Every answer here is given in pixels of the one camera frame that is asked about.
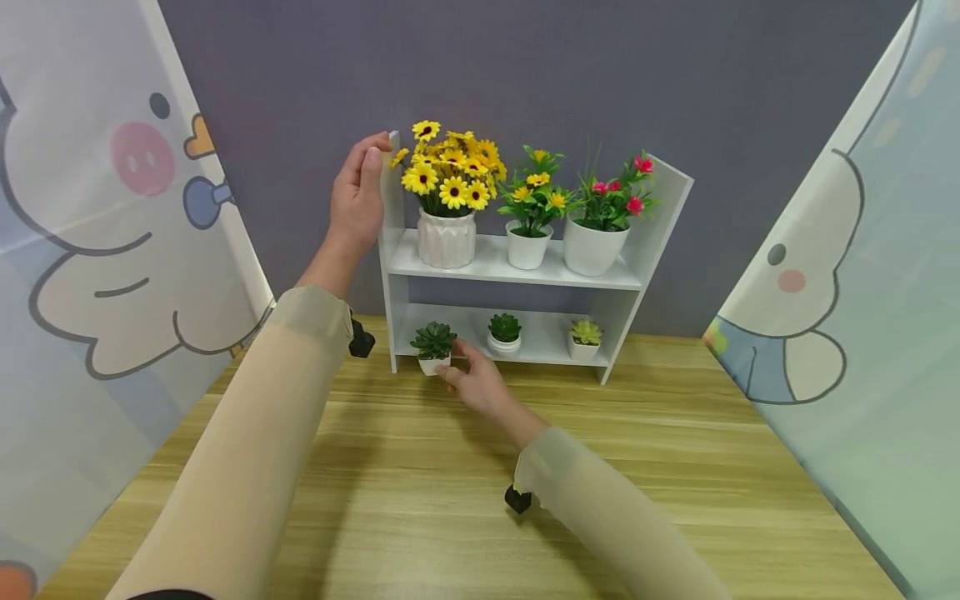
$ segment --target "flower pot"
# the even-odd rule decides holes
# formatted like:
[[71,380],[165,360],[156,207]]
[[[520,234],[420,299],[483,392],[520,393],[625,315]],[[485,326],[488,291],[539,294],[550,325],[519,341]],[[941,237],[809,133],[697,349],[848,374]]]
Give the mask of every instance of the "flower pot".
[[540,228],[546,234],[543,237],[524,237],[513,233],[513,229],[519,225],[520,221],[516,220],[507,224],[507,260],[518,269],[537,269],[543,262],[546,247],[550,245],[553,228],[549,225]]
[[465,217],[435,217],[420,209],[417,251],[420,260],[440,269],[456,269],[473,260],[477,226],[473,213]]
[[578,362],[587,362],[600,349],[599,346],[587,346],[586,344],[577,344],[573,341],[573,336],[566,334],[566,348],[570,351],[570,358]]
[[423,374],[427,377],[432,377],[437,374],[437,367],[440,365],[450,366],[450,357],[446,358],[418,358],[420,361],[420,368],[423,369]]
[[630,230],[597,231],[574,223],[566,216],[564,262],[574,273],[586,276],[604,274],[616,261],[627,242]]
[[497,356],[510,357],[514,356],[520,350],[520,340],[523,339],[523,336],[520,335],[512,342],[501,342],[493,337],[493,334],[489,331],[487,332],[487,346],[490,347],[490,350]]

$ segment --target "pink snout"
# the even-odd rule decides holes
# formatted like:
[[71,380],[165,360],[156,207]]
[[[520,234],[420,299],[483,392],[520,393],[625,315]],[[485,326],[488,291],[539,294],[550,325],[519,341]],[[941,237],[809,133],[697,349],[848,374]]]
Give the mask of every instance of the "pink snout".
[[120,180],[135,194],[156,196],[173,183],[173,150],[152,125],[131,121],[118,127],[110,137],[110,157]]
[[806,287],[806,276],[796,269],[787,269],[777,277],[777,285],[787,294],[796,294]]

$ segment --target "purple wall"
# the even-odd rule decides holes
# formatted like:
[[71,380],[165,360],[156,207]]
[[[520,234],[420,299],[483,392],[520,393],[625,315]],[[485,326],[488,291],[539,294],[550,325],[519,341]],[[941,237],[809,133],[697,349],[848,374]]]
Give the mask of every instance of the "purple wall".
[[[160,4],[278,295],[321,241],[349,146],[431,118],[494,139],[508,164],[526,142],[564,152],[576,167],[589,137],[612,164],[645,148],[696,179],[634,323],[635,331],[692,337],[912,2]],[[492,210],[478,217],[481,232],[501,232],[503,222]],[[422,279],[411,294],[578,310],[589,291]],[[350,302],[383,313],[375,252]]]

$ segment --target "arm sleeve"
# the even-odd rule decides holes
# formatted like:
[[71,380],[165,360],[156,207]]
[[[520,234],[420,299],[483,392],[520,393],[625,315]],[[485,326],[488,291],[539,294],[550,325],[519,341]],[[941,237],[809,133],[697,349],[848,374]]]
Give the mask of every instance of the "arm sleeve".
[[163,589],[262,596],[351,337],[347,305],[326,290],[280,298],[108,599]]
[[563,430],[545,429],[523,449],[515,488],[532,492],[635,598],[730,598],[653,501]]

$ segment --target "succulent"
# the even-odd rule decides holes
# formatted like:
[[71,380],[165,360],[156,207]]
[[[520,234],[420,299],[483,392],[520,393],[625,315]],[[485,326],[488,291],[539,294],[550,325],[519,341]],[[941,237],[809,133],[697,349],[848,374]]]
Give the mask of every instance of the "succulent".
[[602,334],[603,330],[590,319],[574,321],[570,328],[573,341],[581,346],[600,346],[600,336]]
[[421,360],[443,359],[450,355],[456,339],[457,334],[450,331],[450,325],[431,321],[423,329],[417,330],[417,337],[410,342],[410,346],[419,350],[417,356]]
[[493,315],[493,318],[490,319],[490,324],[487,325],[487,329],[490,330],[492,336],[501,342],[512,342],[516,340],[520,337],[520,330],[522,328],[520,321],[509,313]]

